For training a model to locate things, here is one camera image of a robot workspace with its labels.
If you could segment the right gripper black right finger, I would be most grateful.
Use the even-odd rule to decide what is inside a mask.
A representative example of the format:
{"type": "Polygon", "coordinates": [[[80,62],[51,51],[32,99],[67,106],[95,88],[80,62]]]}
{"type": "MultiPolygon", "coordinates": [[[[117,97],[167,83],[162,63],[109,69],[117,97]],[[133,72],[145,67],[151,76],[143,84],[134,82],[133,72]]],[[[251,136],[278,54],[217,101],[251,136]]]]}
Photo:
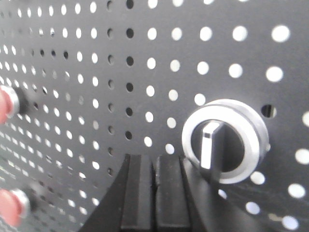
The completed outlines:
{"type": "Polygon", "coordinates": [[[191,211],[178,156],[162,155],[156,163],[155,219],[158,232],[240,232],[234,217],[219,213],[202,221],[191,211]]]}

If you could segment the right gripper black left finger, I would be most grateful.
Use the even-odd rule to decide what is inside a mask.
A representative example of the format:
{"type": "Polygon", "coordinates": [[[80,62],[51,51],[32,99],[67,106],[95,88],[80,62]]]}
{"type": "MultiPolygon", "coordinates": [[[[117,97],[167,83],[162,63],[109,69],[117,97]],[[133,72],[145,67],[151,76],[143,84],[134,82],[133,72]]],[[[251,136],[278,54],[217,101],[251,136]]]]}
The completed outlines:
{"type": "Polygon", "coordinates": [[[154,231],[154,179],[149,156],[126,155],[113,184],[80,231],[154,231]]]}

